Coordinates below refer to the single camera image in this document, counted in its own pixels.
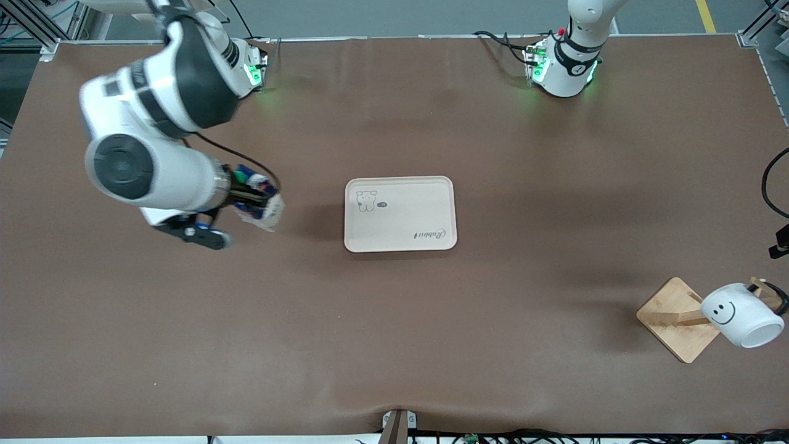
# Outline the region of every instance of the metal frame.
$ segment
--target metal frame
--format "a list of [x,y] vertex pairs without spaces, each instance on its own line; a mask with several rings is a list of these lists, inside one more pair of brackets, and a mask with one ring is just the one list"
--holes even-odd
[[53,52],[58,40],[80,38],[89,11],[87,6],[77,3],[71,13],[68,29],[63,30],[32,0],[0,0],[0,7],[32,37],[11,40],[0,48],[3,52],[33,52],[39,49],[45,50],[43,53]]
[[[776,6],[780,9],[785,9],[789,5],[789,0],[784,0],[783,2],[777,2]],[[770,8],[765,6],[765,9],[761,11],[761,13],[756,17],[756,19],[748,25],[748,28],[741,29],[737,32],[737,42],[739,43],[740,47],[743,48],[754,48],[759,43],[756,40],[759,32],[762,29],[766,28],[768,24],[772,23],[772,21],[777,20],[777,17]]]

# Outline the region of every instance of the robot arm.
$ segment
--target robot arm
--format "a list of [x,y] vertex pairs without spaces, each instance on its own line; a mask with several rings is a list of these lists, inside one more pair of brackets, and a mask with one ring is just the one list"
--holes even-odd
[[628,0],[568,0],[570,24],[524,51],[526,77],[554,96],[575,96],[592,80],[611,21]]
[[[244,40],[228,38],[216,18],[195,13],[186,0],[148,4],[165,29],[164,49],[92,79],[80,91],[91,138],[85,168],[104,194],[142,207],[149,224],[220,249],[228,242],[215,242],[216,236],[227,238],[212,227],[219,209],[238,204],[259,213],[275,205],[269,214],[278,216],[279,190],[267,181],[240,180],[232,168],[180,139],[228,122],[240,98],[262,88],[267,57]],[[211,224],[196,222],[201,213]],[[261,227],[275,222],[269,218]],[[215,236],[201,242],[195,233]]]

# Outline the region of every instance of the mug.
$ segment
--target mug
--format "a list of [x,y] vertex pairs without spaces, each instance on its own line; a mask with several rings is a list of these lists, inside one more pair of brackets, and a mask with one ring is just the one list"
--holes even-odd
[[783,331],[783,319],[745,284],[724,285],[710,293],[701,301],[701,312],[738,347],[759,347]]

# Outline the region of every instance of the floor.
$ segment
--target floor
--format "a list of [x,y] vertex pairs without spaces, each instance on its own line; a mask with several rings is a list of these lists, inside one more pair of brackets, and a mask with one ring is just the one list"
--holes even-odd
[[[230,17],[227,31],[232,36],[247,36],[232,5],[225,0],[217,3]],[[567,23],[566,3],[557,0],[235,0],[235,4],[251,33],[264,37],[457,35],[480,29],[534,34]],[[703,5],[709,8],[712,27],[701,18]],[[763,5],[762,0],[632,0],[622,8],[616,21],[622,34],[704,33],[713,28],[717,32],[736,32],[747,26]],[[772,32],[764,39],[775,46],[780,32]],[[112,17],[107,30],[107,40],[155,39],[158,36],[153,27],[131,17]],[[775,71],[771,78],[776,93],[779,97],[785,94],[789,100],[789,62],[775,51],[763,51],[763,55],[765,64]],[[36,59],[30,54],[3,54],[0,49],[0,118],[11,123],[16,119]]]

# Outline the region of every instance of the wire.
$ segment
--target wire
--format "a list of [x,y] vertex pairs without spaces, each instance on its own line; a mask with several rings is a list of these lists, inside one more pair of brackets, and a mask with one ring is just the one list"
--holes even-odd
[[500,45],[503,45],[503,46],[505,46],[505,47],[508,47],[508,48],[510,48],[510,53],[511,53],[511,54],[512,54],[512,56],[513,56],[513,57],[515,57],[515,58],[516,58],[516,59],[517,59],[517,60],[518,60],[520,63],[523,63],[524,65],[529,65],[529,66],[537,66],[537,63],[536,63],[536,62],[532,62],[531,60],[525,60],[525,59],[524,59],[524,58],[522,58],[520,55],[518,55],[518,53],[517,53],[517,52],[515,52],[515,50],[520,50],[520,51],[523,51],[523,50],[525,50],[525,49],[526,49],[526,47],[525,47],[525,46],[522,46],[522,45],[516,45],[516,44],[513,44],[513,43],[510,41],[510,37],[507,35],[507,33],[506,33],[506,32],[504,32],[504,39],[503,39],[503,40],[502,40],[502,39],[500,39],[499,37],[497,37],[496,35],[494,35],[494,34],[492,34],[492,33],[488,32],[488,31],[477,31],[477,32],[475,32],[475,33],[474,33],[474,35],[475,35],[475,36],[487,36],[487,37],[490,37],[490,38],[491,38],[491,39],[493,39],[493,41],[495,41],[496,43],[498,43],[498,44],[500,44]]
[[255,38],[255,37],[252,35],[252,31],[249,29],[249,26],[246,24],[246,20],[244,20],[244,16],[242,16],[242,15],[241,15],[241,11],[239,11],[239,10],[238,10],[238,6],[236,6],[236,2],[234,2],[233,0],[230,0],[230,4],[233,6],[233,9],[235,9],[235,10],[236,10],[236,14],[238,14],[238,18],[240,18],[240,19],[241,19],[241,23],[243,23],[243,24],[244,24],[244,28],[246,28],[246,30],[247,30],[247,33],[249,34],[249,38],[250,38],[250,39],[253,39],[253,38]]
[[767,203],[767,206],[770,207],[772,211],[789,219],[789,213],[778,208],[776,204],[772,203],[770,197],[767,195],[767,178],[768,176],[770,176],[770,171],[772,170],[773,165],[775,165],[776,162],[778,162],[778,160],[781,159],[781,157],[786,156],[787,153],[789,153],[789,148],[784,149],[782,152],[779,152],[778,156],[773,157],[772,160],[770,160],[770,163],[767,164],[767,168],[765,168],[765,173],[761,176],[761,197],[765,200],[765,203]]
[[525,50],[526,49],[526,47],[523,47],[523,46],[520,46],[520,45],[507,44],[507,42],[505,40],[500,39],[498,36],[488,32],[488,31],[477,31],[477,32],[474,33],[474,35],[475,36],[487,36],[487,37],[490,37],[496,43],[498,43],[500,45],[504,45],[504,46],[512,46],[514,49],[519,49],[519,50]]
[[778,2],[780,2],[780,1],[781,0],[775,0],[771,4],[770,0],[765,0],[765,4],[767,5],[767,8],[770,9],[772,11],[772,13],[774,13],[776,16],[781,14],[781,9],[778,6],[776,6],[778,4]]
[[207,143],[209,143],[211,145],[214,145],[216,148],[221,149],[222,151],[227,151],[230,154],[233,154],[234,156],[238,156],[238,157],[241,157],[242,159],[244,159],[244,160],[246,160],[248,162],[252,162],[257,167],[259,167],[261,170],[265,171],[266,174],[268,174],[269,179],[274,181],[274,187],[277,189],[277,191],[282,191],[282,183],[279,181],[279,177],[277,177],[277,175],[274,174],[274,172],[272,170],[270,170],[267,166],[263,165],[262,163],[258,162],[257,160],[254,160],[252,157],[249,157],[249,156],[247,156],[244,153],[238,152],[238,151],[236,151],[234,149],[227,148],[225,145],[221,145],[219,143],[216,143],[213,140],[209,139],[208,137],[205,137],[203,134],[195,133],[195,135],[197,137],[203,139],[203,141],[206,141]]
[[0,36],[5,34],[6,31],[8,31],[8,27],[11,26],[11,16],[6,15],[6,12],[3,10],[0,10],[0,26],[4,27],[2,31],[0,31]]

